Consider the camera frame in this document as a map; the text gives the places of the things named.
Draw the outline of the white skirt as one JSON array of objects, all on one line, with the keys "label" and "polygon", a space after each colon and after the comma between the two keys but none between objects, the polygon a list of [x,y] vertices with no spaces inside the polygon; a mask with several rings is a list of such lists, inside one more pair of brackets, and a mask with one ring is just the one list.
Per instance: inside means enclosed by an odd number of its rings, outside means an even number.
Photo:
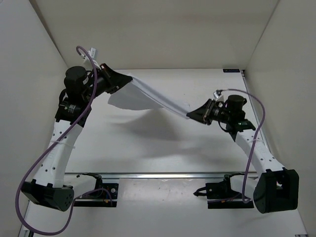
[{"label": "white skirt", "polygon": [[166,109],[181,118],[189,118],[188,103],[173,99],[131,74],[128,76],[131,77],[131,82],[110,95],[109,105],[131,111]]}]

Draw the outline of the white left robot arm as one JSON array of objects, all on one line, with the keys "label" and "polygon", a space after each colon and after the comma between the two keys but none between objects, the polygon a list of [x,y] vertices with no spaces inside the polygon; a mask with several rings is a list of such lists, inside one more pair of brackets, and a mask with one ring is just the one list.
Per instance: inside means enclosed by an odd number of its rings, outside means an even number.
[{"label": "white left robot arm", "polygon": [[85,193],[93,197],[103,192],[102,177],[96,173],[83,173],[65,181],[65,170],[74,144],[91,112],[88,103],[92,97],[106,92],[113,94],[132,81],[131,76],[120,74],[106,64],[96,71],[73,66],[65,72],[63,89],[59,96],[58,110],[51,145],[32,181],[25,181],[22,193],[34,204],[68,210],[73,200]]}]

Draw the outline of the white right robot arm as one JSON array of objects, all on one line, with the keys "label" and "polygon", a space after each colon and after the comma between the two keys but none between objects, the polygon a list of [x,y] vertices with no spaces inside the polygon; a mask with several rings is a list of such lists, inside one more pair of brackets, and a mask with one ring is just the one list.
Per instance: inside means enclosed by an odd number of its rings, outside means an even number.
[{"label": "white right robot arm", "polygon": [[207,100],[200,108],[187,116],[199,123],[210,125],[212,121],[224,123],[224,131],[251,159],[257,179],[246,177],[245,172],[226,174],[219,183],[206,183],[194,195],[205,196],[208,206],[216,208],[217,202],[231,208],[229,201],[249,199],[242,207],[255,207],[260,213],[295,210],[298,207],[299,175],[276,160],[265,147],[255,126],[245,118],[243,106],[247,100],[231,95],[225,102]]}]

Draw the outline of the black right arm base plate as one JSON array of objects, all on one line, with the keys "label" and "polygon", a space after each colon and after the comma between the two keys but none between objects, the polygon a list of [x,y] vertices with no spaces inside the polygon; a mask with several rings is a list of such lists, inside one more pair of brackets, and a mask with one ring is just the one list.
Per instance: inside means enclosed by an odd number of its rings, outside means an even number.
[{"label": "black right arm base plate", "polygon": [[206,197],[208,209],[253,209],[253,202],[244,203],[241,193],[233,191],[230,178],[243,173],[225,174],[221,182],[208,182],[204,187],[198,188],[193,195]]}]

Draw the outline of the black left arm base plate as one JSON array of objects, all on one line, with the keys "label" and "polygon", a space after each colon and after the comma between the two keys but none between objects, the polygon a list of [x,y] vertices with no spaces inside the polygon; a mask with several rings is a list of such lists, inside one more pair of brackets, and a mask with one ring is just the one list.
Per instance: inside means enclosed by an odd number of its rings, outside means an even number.
[{"label": "black left arm base plate", "polygon": [[74,206],[78,207],[116,207],[119,180],[103,179],[97,173],[81,173],[74,179],[64,182],[74,190]]}]

